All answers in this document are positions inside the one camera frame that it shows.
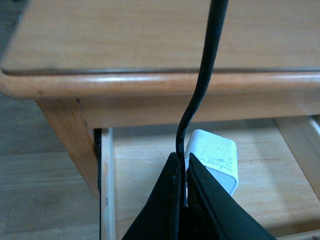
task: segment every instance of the floor plank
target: floor plank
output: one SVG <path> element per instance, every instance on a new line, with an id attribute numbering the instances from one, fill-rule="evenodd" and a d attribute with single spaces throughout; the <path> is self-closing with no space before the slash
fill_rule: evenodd
<path id="1" fill-rule="evenodd" d="M 66 152 L 0 156 L 0 191 L 85 184 Z"/>
<path id="2" fill-rule="evenodd" d="M 98 240 L 99 225 L 57 227 L 46 230 L 12 233 L 0 236 L 2 240 Z"/>
<path id="3" fill-rule="evenodd" d="M 4 233 L 99 224 L 99 200 L 84 183 L 15 191 Z"/>
<path id="4" fill-rule="evenodd" d="M 14 199 L 14 191 L 0 191 L 0 236 L 5 232 Z"/>

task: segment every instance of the black cable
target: black cable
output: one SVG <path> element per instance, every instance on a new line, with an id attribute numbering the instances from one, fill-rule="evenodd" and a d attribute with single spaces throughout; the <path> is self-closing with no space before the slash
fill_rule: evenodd
<path id="1" fill-rule="evenodd" d="M 209 85 L 209 81 L 211 78 L 217 55 L 219 39 L 226 15 L 227 5 L 228 0 L 211 0 L 198 80 L 191 101 L 182 116 L 182 119 L 176 132 L 175 151 L 180 161 L 182 173 L 180 200 L 184 206 L 187 203 L 185 174 L 185 135 L 187 127 L 191 122 L 193 116 L 195 115 L 196 111 L 198 110 Z"/>

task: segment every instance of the wooden frame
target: wooden frame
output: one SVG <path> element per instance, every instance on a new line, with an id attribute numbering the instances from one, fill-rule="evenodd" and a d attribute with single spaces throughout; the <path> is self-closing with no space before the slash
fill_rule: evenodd
<path id="1" fill-rule="evenodd" d="M 74 165 L 99 197 L 98 160 L 89 130 L 76 98 L 37 100 L 37 105 L 60 138 Z"/>

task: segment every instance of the white charger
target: white charger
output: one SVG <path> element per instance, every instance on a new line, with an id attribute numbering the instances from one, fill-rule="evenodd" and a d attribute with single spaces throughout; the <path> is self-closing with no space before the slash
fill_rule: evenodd
<path id="1" fill-rule="evenodd" d="M 238 155 L 234 141 L 201 129 L 192 132 L 186 146 L 185 169 L 193 153 L 232 196 L 239 184 Z"/>

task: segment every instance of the wooden shelf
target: wooden shelf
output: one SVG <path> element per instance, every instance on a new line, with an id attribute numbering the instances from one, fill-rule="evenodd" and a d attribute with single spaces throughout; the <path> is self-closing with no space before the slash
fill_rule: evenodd
<path id="1" fill-rule="evenodd" d="M 319 229 L 319 199 L 271 118 L 193 123 L 188 132 L 198 128 L 235 141 L 239 186 L 233 197 L 271 234 L 280 237 Z M 102 149 L 113 149 L 113 156 L 112 151 L 102 150 L 102 169 L 108 168 L 106 160 L 113 162 L 117 239 L 146 203 L 169 153 L 175 151 L 175 131 L 176 125 L 118 127 L 113 136 L 104 131 Z M 319 172 L 317 157 L 313 168 Z M 102 175 L 102 187 L 109 174 Z M 109 223 L 104 219 L 102 226 Z"/>

